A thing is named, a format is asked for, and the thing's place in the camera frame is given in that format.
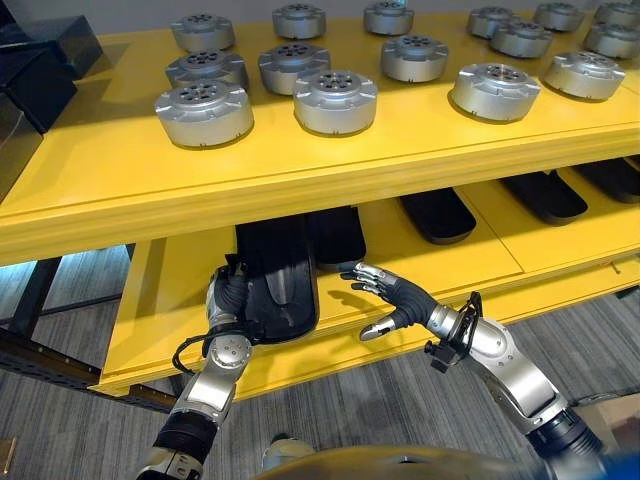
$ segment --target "silver metal casing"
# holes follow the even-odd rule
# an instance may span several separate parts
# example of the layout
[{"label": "silver metal casing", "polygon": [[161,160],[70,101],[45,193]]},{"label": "silver metal casing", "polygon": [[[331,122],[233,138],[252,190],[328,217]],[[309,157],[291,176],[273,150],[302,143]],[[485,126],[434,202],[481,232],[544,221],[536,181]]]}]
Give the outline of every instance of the silver metal casing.
[{"label": "silver metal casing", "polygon": [[364,130],[376,115],[373,81],[347,70],[324,70],[298,77],[294,114],[311,131],[341,135]]},{"label": "silver metal casing", "polygon": [[584,47],[611,58],[633,58],[640,53],[640,32],[625,25],[597,23],[589,30]]},{"label": "silver metal casing", "polygon": [[186,87],[205,78],[235,83],[247,90],[249,76],[244,59],[222,50],[203,50],[180,57],[165,70],[172,87]]},{"label": "silver metal casing", "polygon": [[163,93],[155,110],[171,141],[190,147],[226,143],[253,126],[247,93],[221,80],[206,79]]},{"label": "silver metal casing", "polygon": [[624,71],[616,62],[592,52],[556,55],[543,77],[556,90],[594,100],[611,97],[623,79]]},{"label": "silver metal casing", "polygon": [[364,9],[364,29],[380,35],[404,35],[413,25],[414,11],[403,2],[372,3]]},{"label": "silver metal casing", "polygon": [[327,20],[324,10],[309,3],[291,3],[275,9],[271,17],[276,35],[306,39],[324,35]]},{"label": "silver metal casing", "polygon": [[575,5],[551,2],[538,5],[533,21],[549,30],[575,32],[584,20],[584,12]]},{"label": "silver metal casing", "polygon": [[225,49],[236,41],[228,18],[210,13],[197,13],[171,24],[178,46],[188,52]]},{"label": "silver metal casing", "polygon": [[462,110],[489,120],[524,117],[540,86],[522,70],[501,63],[467,65],[460,70],[451,100]]},{"label": "silver metal casing", "polygon": [[596,10],[593,20],[594,22],[637,27],[640,25],[640,7],[622,2],[603,3]]},{"label": "silver metal casing", "polygon": [[491,48],[518,58],[538,58],[547,53],[553,35],[533,22],[511,21],[500,25],[491,39]]},{"label": "silver metal casing", "polygon": [[382,45],[380,65],[388,77],[402,82],[428,82],[442,75],[447,46],[426,35],[403,35]]},{"label": "silver metal casing", "polygon": [[476,8],[469,13],[467,31],[476,37],[490,39],[500,25],[513,18],[517,17],[514,17],[513,12],[508,8],[495,6]]},{"label": "silver metal casing", "polygon": [[326,48],[307,43],[287,43],[261,53],[258,67],[267,90],[280,95],[293,95],[298,75],[331,68],[331,57]]}]

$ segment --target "robot forearm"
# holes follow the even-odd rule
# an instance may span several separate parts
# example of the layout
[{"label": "robot forearm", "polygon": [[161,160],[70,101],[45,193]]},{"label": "robot forearm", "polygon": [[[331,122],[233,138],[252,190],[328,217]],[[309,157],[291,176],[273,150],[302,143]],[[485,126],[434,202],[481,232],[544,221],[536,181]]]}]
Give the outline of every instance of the robot forearm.
[{"label": "robot forearm", "polygon": [[379,295],[396,307],[363,329],[361,340],[415,323],[424,326],[440,339],[438,345],[425,348],[434,357],[432,365],[444,373],[461,361],[477,373],[507,418],[556,473],[571,478],[576,469],[565,467],[576,456],[581,457],[577,463],[589,464],[592,470],[598,467],[600,440],[544,373],[520,353],[509,331],[482,317],[478,294],[458,312],[439,305],[417,285],[371,265],[358,264],[343,278],[358,282],[353,285],[356,290]]}]

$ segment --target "upper shelf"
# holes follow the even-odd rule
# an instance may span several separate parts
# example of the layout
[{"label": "upper shelf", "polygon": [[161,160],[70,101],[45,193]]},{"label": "upper shelf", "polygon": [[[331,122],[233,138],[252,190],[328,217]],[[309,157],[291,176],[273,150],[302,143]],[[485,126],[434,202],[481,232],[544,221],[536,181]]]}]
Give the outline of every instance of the upper shelf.
[{"label": "upper shelf", "polygon": [[0,205],[0,264],[142,241],[263,218],[360,203],[640,151],[638,76],[606,102],[581,102],[543,86],[522,121],[492,125],[449,105],[458,70],[501,61],[539,75],[553,53],[579,48],[555,35],[542,59],[516,60],[468,35],[466,14],[416,18],[450,48],[444,76],[407,85],[380,73],[385,38],[360,19],[329,22],[335,68],[372,78],[380,89],[373,126],[347,138],[303,131],[292,101],[265,91],[258,54],[282,39],[270,23],[238,25],[255,127],[225,147],[171,144],[153,112],[169,88],[164,67],[184,54],[168,30],[109,35],[103,58]]}]

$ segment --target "black metal frame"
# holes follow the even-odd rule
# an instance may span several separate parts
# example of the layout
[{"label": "black metal frame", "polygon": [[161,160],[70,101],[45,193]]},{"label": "black metal frame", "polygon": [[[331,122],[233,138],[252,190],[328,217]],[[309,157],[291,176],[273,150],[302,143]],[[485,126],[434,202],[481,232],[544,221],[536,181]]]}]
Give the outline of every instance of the black metal frame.
[{"label": "black metal frame", "polygon": [[[133,245],[127,246],[127,252],[131,258]],[[97,385],[100,381],[100,368],[31,340],[38,319],[43,315],[82,308],[121,297],[121,294],[109,295],[42,310],[60,261],[61,257],[39,260],[31,273],[14,316],[5,319],[4,322],[0,321],[0,324],[9,324],[7,329],[0,328],[0,368],[60,387],[168,413],[176,401],[173,395],[140,384],[131,385],[129,394],[123,397],[112,397],[89,390],[88,387]],[[182,391],[182,379],[176,376],[170,380],[176,395],[179,395]]]},{"label": "black metal frame", "polygon": [[3,27],[4,25],[13,23],[15,21],[15,18],[13,18],[13,15],[9,11],[5,3],[0,0],[0,27]]}]

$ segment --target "black cable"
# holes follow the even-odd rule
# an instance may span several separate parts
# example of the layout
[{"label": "black cable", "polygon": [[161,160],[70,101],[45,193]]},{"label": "black cable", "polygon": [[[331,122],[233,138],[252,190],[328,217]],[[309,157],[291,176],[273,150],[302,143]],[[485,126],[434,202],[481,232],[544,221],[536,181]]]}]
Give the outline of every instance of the black cable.
[{"label": "black cable", "polygon": [[209,339],[209,337],[213,338],[215,334],[211,333],[211,331],[205,333],[204,335],[196,335],[195,337],[189,337],[176,349],[176,352],[173,354],[171,358],[171,363],[174,367],[184,373],[190,373],[191,375],[195,375],[196,372],[184,366],[184,364],[180,361],[180,354],[189,346],[197,342],[202,342],[204,340]]},{"label": "black cable", "polygon": [[460,354],[459,360],[462,360],[467,355],[469,355],[471,346],[473,345],[473,336],[475,335],[476,327],[478,326],[478,320],[482,316],[482,298],[480,297],[480,294],[478,292],[471,292],[471,297],[469,297],[469,301],[465,305],[465,309],[467,310],[465,311],[465,315],[468,314],[467,312],[469,309],[473,309],[473,311],[470,312],[472,318],[471,325],[469,326],[469,339],[467,340],[467,344],[465,345],[464,350]]}]

